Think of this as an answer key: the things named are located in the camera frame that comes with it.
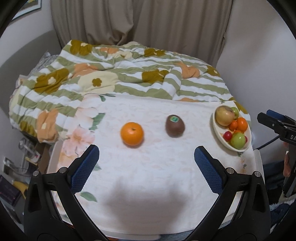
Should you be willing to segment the person's hand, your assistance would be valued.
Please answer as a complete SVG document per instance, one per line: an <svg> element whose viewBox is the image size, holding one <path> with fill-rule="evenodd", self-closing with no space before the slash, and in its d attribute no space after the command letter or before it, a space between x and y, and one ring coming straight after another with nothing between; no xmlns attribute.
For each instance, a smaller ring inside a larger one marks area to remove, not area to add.
<svg viewBox="0 0 296 241"><path fill-rule="evenodd" d="M286 151L285 158L284 158L284 169L283 169L283 175L284 177L289 177L291 174L291 167L289 163L289 151Z"/></svg>

